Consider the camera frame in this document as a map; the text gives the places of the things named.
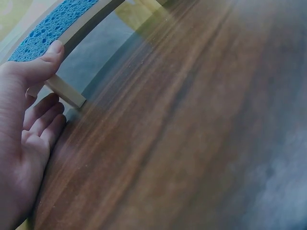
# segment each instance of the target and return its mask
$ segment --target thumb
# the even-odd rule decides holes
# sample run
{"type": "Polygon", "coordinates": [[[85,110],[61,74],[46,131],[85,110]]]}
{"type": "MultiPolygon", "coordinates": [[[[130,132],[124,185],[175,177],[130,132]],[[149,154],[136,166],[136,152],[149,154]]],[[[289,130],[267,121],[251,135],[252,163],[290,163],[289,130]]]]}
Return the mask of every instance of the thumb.
{"type": "Polygon", "coordinates": [[[7,66],[3,67],[2,74],[19,78],[28,88],[51,78],[58,71],[63,55],[64,46],[57,40],[50,45],[43,56],[33,61],[6,63],[7,66]]]}

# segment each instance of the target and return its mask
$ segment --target hand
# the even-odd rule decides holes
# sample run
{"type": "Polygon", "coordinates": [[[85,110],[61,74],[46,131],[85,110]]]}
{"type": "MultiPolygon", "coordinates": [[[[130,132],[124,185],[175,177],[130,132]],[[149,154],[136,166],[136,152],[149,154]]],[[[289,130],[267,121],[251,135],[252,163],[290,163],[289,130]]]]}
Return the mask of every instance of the hand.
{"type": "Polygon", "coordinates": [[[63,53],[62,43],[56,41],[34,61],[7,62],[0,66],[1,229],[12,229],[27,216],[50,148],[66,123],[64,106],[55,94],[26,111],[36,100],[26,94],[27,89],[55,74],[63,53]]]}

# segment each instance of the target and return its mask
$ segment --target wooden table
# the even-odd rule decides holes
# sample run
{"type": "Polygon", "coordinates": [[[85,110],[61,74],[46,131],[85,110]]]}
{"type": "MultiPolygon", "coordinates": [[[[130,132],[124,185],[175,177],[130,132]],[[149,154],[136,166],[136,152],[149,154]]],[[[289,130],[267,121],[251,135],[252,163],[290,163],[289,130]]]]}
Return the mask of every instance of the wooden table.
{"type": "Polygon", "coordinates": [[[84,92],[35,229],[305,229],[306,9],[169,1],[84,92]]]}

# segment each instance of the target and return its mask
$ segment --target fingernail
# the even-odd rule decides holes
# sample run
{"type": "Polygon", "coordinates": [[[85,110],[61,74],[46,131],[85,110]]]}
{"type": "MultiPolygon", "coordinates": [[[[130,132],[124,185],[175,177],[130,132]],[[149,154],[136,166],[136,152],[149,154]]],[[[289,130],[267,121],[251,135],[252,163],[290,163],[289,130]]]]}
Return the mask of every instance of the fingernail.
{"type": "Polygon", "coordinates": [[[60,42],[59,40],[56,40],[49,46],[47,53],[58,54],[61,52],[62,47],[63,47],[62,42],[60,42]]]}

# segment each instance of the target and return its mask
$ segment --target blue sponge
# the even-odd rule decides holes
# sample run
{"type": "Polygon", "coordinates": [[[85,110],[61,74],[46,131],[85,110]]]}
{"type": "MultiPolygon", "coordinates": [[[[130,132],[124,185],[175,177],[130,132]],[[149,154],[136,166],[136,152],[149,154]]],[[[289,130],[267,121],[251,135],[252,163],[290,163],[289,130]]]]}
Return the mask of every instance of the blue sponge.
{"type": "Polygon", "coordinates": [[[99,0],[65,0],[17,47],[10,61],[31,61],[43,55],[78,18],[99,0]]]}

